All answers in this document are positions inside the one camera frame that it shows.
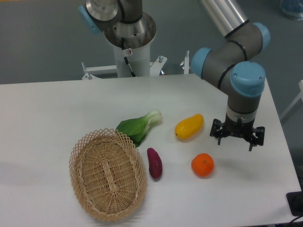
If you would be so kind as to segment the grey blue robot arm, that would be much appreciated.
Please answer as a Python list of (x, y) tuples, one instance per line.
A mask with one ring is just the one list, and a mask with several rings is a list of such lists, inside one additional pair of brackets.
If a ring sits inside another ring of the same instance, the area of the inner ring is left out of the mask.
[[(238, 137), (251, 147), (261, 146), (265, 128), (253, 124), (266, 73), (250, 60), (268, 46), (270, 33), (261, 23), (251, 23), (234, 0), (204, 0), (202, 5), (226, 39), (218, 50), (199, 49), (191, 61), (194, 74), (228, 97), (225, 121), (215, 119), (210, 136)], [(92, 33), (104, 33), (112, 45), (118, 77), (152, 75), (150, 44), (156, 25), (140, 0), (88, 0), (78, 12)]]

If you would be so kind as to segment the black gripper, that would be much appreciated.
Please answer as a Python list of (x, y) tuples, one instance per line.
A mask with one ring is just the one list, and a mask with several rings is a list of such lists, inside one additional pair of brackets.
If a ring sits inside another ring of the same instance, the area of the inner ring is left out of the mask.
[(243, 118), (231, 118), (226, 114), (225, 122), (218, 119), (213, 120), (210, 136), (217, 139), (217, 144), (221, 144), (221, 139), (229, 136), (243, 138), (249, 144), (249, 151), (253, 147), (263, 146), (265, 137), (265, 127), (253, 128), (255, 119), (246, 121)]

